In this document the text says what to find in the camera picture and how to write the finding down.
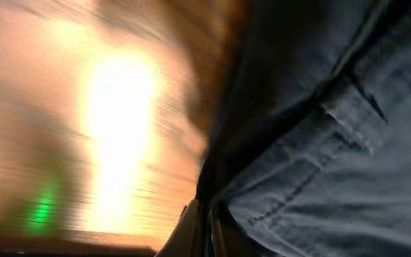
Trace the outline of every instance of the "clothing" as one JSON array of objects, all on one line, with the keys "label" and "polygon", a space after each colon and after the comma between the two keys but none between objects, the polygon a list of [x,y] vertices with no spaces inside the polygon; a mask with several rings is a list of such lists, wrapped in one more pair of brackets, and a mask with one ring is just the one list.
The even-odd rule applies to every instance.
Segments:
[{"label": "clothing", "polygon": [[261,256],[411,256],[411,1],[255,1],[196,198]]}]

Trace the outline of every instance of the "dark gray pants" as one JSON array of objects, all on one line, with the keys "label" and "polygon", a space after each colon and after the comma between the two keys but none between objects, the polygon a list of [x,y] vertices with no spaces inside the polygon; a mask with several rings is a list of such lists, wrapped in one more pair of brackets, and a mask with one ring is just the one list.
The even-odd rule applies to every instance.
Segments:
[{"label": "dark gray pants", "polygon": [[411,256],[411,1],[255,1],[197,198],[261,255]]}]

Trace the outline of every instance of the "jeans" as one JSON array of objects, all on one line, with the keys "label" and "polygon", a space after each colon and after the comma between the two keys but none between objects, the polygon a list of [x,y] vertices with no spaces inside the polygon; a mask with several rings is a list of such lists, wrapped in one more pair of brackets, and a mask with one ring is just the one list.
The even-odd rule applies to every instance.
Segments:
[{"label": "jeans", "polygon": [[261,256],[411,256],[411,1],[255,1],[196,198]]}]

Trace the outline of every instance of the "blue jeans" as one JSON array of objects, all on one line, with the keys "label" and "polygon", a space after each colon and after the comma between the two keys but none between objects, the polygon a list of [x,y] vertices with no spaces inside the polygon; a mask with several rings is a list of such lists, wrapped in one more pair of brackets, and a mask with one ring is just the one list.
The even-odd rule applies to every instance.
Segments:
[{"label": "blue jeans", "polygon": [[197,198],[262,256],[411,256],[411,1],[255,1]]}]

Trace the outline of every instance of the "wooden surface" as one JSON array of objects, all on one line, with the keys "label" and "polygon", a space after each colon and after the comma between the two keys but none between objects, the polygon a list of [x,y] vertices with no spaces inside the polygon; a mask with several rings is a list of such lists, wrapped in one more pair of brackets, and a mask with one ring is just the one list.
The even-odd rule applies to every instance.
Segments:
[{"label": "wooden surface", "polygon": [[244,14],[0,0],[0,238],[158,250],[194,196]]}]

